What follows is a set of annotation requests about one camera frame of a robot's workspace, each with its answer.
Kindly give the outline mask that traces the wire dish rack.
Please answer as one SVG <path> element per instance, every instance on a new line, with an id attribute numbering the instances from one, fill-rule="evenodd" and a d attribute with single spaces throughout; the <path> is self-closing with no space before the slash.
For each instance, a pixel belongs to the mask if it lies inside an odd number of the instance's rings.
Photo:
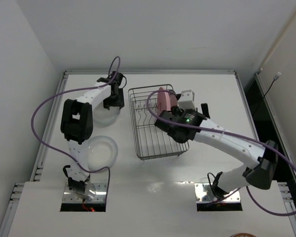
<path id="1" fill-rule="evenodd" d="M 148 109 L 157 112 L 157 95 L 148 96 L 163 88 L 172 90 L 170 84 L 133 87 L 128 90 L 132 131 L 137 157 L 142 160 L 180 156 L 189 150 L 189 143 L 175 142 L 167 133 L 154 126 L 156 118 Z"/>

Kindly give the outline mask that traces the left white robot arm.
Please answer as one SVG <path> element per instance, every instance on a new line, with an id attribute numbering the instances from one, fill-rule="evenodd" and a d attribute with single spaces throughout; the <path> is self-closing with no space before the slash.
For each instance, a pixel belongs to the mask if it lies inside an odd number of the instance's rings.
<path id="1" fill-rule="evenodd" d="M 67 141 L 73 164 L 63 168 L 69 189 L 75 194 L 88 195 L 90 174 L 109 169 L 118 154 L 116 142 L 107 136 L 92 137 L 94 124 L 106 127 L 113 124 L 124 107 L 124 93 L 121 86 L 126 77 L 116 71 L 107 78 L 99 78 L 93 89 L 87 90 L 75 99 L 67 99 L 63 105 L 61 133 Z M 106 143 L 111 147 L 106 164 L 92 164 L 89 158 L 91 145 Z"/>

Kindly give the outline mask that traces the pink plastic plate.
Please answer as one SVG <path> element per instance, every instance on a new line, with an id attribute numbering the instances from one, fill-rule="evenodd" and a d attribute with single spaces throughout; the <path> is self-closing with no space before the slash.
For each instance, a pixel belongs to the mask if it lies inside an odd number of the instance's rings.
<path id="1" fill-rule="evenodd" d="M 160 87 L 157 93 L 157 114 L 160 115 L 163 111 L 171 110 L 170 94 Z"/>

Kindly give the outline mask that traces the blue rimmed white plate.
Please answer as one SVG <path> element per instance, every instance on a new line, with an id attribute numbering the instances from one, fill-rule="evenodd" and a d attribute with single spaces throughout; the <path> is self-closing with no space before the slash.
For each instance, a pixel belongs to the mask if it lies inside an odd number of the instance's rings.
<path id="1" fill-rule="evenodd" d="M 178 105 L 177 95 L 174 90 L 169 90 L 170 108 Z"/>

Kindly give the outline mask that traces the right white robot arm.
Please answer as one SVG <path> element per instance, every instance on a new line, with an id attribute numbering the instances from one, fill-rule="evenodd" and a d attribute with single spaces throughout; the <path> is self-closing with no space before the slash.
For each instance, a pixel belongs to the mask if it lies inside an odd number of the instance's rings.
<path id="1" fill-rule="evenodd" d="M 226 130 L 213 121 L 208 105 L 201 104 L 199 112 L 194 104 L 194 92 L 172 90 L 160 87 L 157 93 L 158 119 L 155 126 L 177 143 L 189 140 L 214 147 L 242 162 L 242 165 L 228 172 L 219 172 L 207 187 L 212 198 L 223 199 L 235 189 L 253 186 L 268 190 L 278 163 L 277 154 L 263 145 L 226 134 Z"/>

